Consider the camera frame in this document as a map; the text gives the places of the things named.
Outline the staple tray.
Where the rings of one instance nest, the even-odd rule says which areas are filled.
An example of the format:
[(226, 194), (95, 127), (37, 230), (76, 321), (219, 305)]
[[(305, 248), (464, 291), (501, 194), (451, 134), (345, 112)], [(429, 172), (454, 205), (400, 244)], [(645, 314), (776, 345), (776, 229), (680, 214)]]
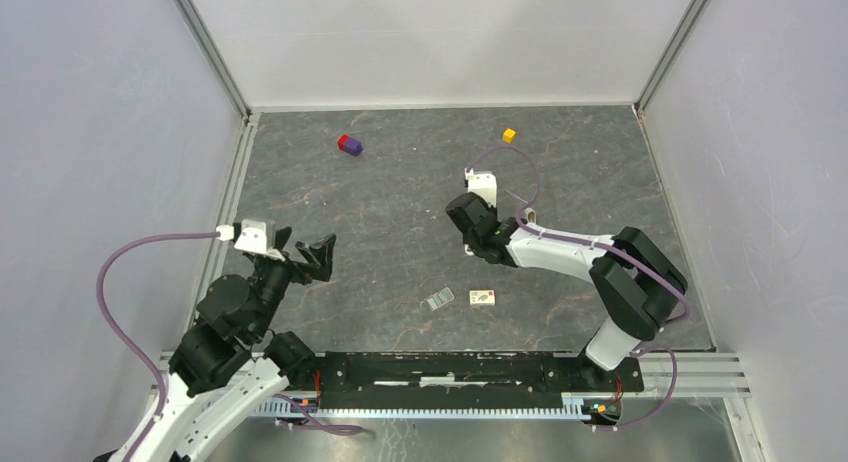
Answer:
[(425, 304), (430, 308), (431, 311), (436, 311), (446, 304), (452, 302), (455, 299), (455, 295), (449, 287), (444, 287), (438, 292), (430, 295), (425, 299)]

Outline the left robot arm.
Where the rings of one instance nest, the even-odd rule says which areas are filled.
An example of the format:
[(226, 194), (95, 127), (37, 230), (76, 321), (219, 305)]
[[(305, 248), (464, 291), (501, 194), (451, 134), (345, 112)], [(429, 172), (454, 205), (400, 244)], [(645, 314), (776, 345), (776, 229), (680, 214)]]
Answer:
[(302, 389), (316, 372), (315, 353), (294, 333), (269, 339), (263, 353), (251, 350), (266, 332), (290, 285), (327, 282), (337, 238), (296, 243), (301, 259), (284, 246), (289, 227), (245, 219), (203, 233), (228, 242), (253, 264), (250, 277), (223, 275), (208, 287), (196, 317), (160, 371), (119, 327), (105, 301), (105, 278), (117, 259), (133, 248), (161, 241), (197, 240), (197, 233), (150, 236), (110, 255), (96, 280), (98, 307), (107, 324), (147, 366), (158, 394), (132, 435), (101, 461), (205, 461), (214, 449), (261, 404), (285, 389)]

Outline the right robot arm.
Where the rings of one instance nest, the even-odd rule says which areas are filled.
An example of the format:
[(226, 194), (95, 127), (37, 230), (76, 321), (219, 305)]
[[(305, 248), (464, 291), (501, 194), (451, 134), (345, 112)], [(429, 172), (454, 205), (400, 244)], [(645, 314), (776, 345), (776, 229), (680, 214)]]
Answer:
[(608, 317), (582, 349), (580, 382), (602, 390), (642, 342), (655, 339), (686, 308), (688, 282), (641, 230), (584, 236), (547, 230), (527, 219), (501, 220), (495, 207), (468, 192), (445, 212), (460, 231), (468, 253), (489, 264), (544, 269), (591, 283)]

